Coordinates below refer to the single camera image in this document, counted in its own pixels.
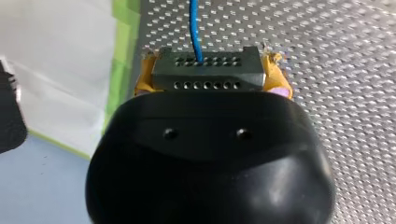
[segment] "black plastic housing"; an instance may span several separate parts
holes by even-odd
[[[89,168],[94,223],[321,224],[331,168],[305,112],[265,92],[159,92],[113,117]]]
[[[0,61],[0,154],[20,146],[27,137],[12,78]]]

